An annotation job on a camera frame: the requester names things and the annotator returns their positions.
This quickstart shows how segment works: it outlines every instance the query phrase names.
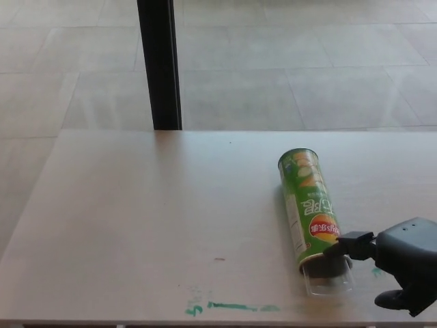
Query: tabletop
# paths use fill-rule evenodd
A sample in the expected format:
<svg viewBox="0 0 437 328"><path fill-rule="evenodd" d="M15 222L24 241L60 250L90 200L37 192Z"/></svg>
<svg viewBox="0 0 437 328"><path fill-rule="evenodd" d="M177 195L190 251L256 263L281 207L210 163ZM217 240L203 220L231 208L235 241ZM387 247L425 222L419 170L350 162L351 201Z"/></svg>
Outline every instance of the tabletop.
<svg viewBox="0 0 437 328"><path fill-rule="evenodd" d="M310 298L279 157L320 158L343 232L437 219L434 133L62 131L0 262L0 322L437 323L373 304L399 289L371 260Z"/></svg>

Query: green marker stain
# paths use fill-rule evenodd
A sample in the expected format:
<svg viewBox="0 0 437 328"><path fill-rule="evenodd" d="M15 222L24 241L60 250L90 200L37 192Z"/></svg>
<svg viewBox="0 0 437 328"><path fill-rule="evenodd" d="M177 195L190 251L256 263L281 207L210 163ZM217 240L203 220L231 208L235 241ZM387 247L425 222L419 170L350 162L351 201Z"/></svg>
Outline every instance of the green marker stain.
<svg viewBox="0 0 437 328"><path fill-rule="evenodd" d="M248 310L252 312L258 311L257 307L250 307L243 304L225 304L225 303L213 303L208 302L208 309L210 308L223 308L223 309L234 309L234 310Z"/></svg>
<svg viewBox="0 0 437 328"><path fill-rule="evenodd" d="M385 272L383 270L379 269L379 268L374 268L374 269L372 269L371 272L373 273L373 276L375 278L378 278L378 277L381 277L381 276L385 275Z"/></svg>
<svg viewBox="0 0 437 328"><path fill-rule="evenodd" d="M265 305L259 309L262 312L277 312L281 311L281 309L275 305Z"/></svg>
<svg viewBox="0 0 437 328"><path fill-rule="evenodd" d="M189 314L190 316L196 316L196 312L199 312L199 314L201 314L203 312L202 307L199 305L196 305L192 310L191 309L185 310L185 313Z"/></svg>

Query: pringles can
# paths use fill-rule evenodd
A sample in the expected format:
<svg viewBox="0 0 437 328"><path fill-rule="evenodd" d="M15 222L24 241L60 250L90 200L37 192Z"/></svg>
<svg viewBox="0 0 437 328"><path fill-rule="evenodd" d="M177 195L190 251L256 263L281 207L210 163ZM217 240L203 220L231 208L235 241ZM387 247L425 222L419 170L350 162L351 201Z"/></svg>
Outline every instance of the pringles can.
<svg viewBox="0 0 437 328"><path fill-rule="evenodd" d="M337 242L340 228L317 154L306 148L293 149L282 155L278 166L299 271L311 278L344 274L344 258L323 255Z"/></svg>

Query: black pole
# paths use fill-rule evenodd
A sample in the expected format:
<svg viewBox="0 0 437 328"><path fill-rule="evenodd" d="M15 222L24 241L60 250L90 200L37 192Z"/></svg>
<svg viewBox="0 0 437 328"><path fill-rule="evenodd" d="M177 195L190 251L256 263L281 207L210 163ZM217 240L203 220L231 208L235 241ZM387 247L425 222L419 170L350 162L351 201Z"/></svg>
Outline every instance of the black pole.
<svg viewBox="0 0 437 328"><path fill-rule="evenodd" d="M137 0L155 130L182 130L173 0Z"/></svg>

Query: tiled floor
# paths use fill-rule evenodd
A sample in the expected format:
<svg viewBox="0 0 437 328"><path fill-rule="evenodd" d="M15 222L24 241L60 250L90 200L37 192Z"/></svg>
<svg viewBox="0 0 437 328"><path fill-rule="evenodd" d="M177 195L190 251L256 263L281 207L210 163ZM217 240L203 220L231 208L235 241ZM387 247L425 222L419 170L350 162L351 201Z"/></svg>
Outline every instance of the tiled floor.
<svg viewBox="0 0 437 328"><path fill-rule="evenodd" d="M175 1L186 129L437 128L436 0Z"/></svg>
<svg viewBox="0 0 437 328"><path fill-rule="evenodd" d="M188 130L437 131L437 0L174 0ZM62 127L153 129L136 0L0 0L0 254Z"/></svg>

